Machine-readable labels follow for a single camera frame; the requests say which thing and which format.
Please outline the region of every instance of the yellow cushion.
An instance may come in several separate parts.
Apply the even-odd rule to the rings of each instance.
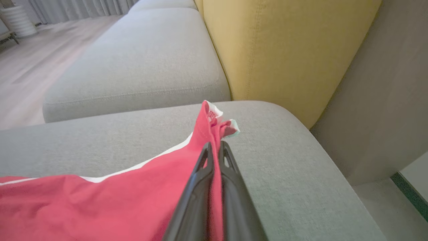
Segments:
[[[195,0],[196,7],[198,8],[199,13],[201,16],[204,16],[204,5],[203,0]]]
[[[233,99],[281,105],[310,128],[380,0],[203,0],[203,5]]]

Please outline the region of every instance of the green baseboard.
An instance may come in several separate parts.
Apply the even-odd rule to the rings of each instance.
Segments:
[[[428,222],[428,203],[399,172],[392,175],[391,180],[397,185],[407,199]]]

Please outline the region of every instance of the gray sofa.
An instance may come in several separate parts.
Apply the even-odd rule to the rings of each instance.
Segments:
[[[138,2],[50,89],[43,112],[51,123],[0,132],[0,176],[126,169],[185,140],[207,99],[239,124],[227,142],[270,241],[386,240],[294,115],[267,102],[229,101],[195,7],[157,4],[184,7]]]

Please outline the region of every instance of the red fabric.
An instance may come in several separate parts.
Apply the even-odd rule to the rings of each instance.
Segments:
[[[139,169],[99,183],[58,175],[0,185],[1,240],[160,241],[202,147],[211,142],[218,160],[221,138],[235,131],[230,124],[218,123],[204,101],[190,142]],[[221,241],[221,180],[214,163],[210,235]]]

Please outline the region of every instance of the white planter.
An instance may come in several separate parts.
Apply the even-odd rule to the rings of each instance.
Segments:
[[[0,18],[9,30],[16,33],[18,38],[31,36],[37,33],[36,27],[30,21],[24,7],[21,5],[0,9]]]

